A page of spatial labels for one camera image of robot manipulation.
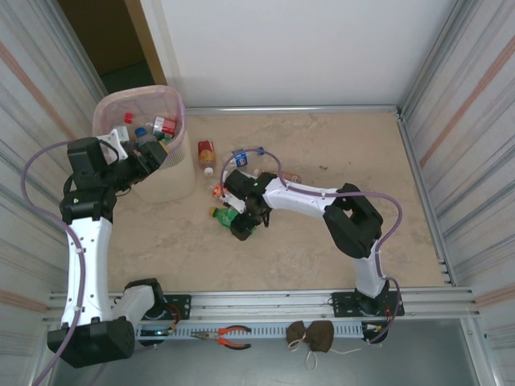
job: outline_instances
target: bottle cap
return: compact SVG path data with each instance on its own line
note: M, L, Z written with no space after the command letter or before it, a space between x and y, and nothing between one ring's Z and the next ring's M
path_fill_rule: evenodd
M138 137L138 138L140 138L140 137L144 136L145 134L147 134L146 129L144 127L138 127L136 129L136 131L134 131L134 133L136 134L136 137Z

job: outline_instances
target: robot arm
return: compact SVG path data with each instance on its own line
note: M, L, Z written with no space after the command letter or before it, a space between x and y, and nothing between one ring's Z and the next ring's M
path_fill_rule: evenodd
M359 191L346 183L341 189L320 189L289 183L306 191L320 194ZM352 257L356 271L356 291L364 297L364 313L373 314L373 303L388 289L378 269L376 245L381 237L383 219L365 197L329 198L298 193L284 187L271 173L256 179L238 170L227 176L225 201L240 214L231 223L231 232L239 240L246 240L261 222L268 227L273 209L286 209L319 218L328 226L336 247Z
M127 153L121 141L128 139L126 132L114 129L106 136L68 144L73 173L64 184L60 211L63 221L81 240L86 260L79 322L61 355L75 368L129 358L134 352L134 329L143 315L158 316L164 309L163 292L155 279L129 283L116 306L111 308L109 304L107 252L116 194L141 182L167 157L158 142L147 142ZM108 164L106 156L114 161ZM68 249L68 296L61 328L47 334L48 348L54 352L72 324L80 296L79 256L69 235Z

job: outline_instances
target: pink trash bin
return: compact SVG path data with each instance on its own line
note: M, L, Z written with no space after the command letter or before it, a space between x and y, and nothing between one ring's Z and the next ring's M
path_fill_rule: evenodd
M127 113L134 117L130 124L124 122ZM116 92L100 101L93 116L94 136L108 134L116 125L125 125L133 139L138 127L154 122L156 117L169 118L177 126L173 140L167 144L167 159L152 175L134 185L134 191L148 203L181 199L195 189L192 150L179 93L162 85Z

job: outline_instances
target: corrugated metal wall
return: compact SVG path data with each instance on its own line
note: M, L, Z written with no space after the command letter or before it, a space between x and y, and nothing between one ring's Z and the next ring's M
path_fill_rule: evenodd
M426 87L404 109L449 251L515 382L515 2L467 3Z
M20 171L42 147L90 134L103 94L55 12L46 1L0 2L0 384L27 384L48 295L65 289L68 270L65 235L27 210ZM65 149L43 156L30 197L58 212L70 172Z

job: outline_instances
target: wooden door frame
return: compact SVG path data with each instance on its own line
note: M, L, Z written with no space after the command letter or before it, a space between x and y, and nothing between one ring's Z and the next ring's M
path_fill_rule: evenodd
M154 82L156 84L167 84L167 78L164 76L163 67L161 67L158 52L155 49L141 0L125 0L125 4Z

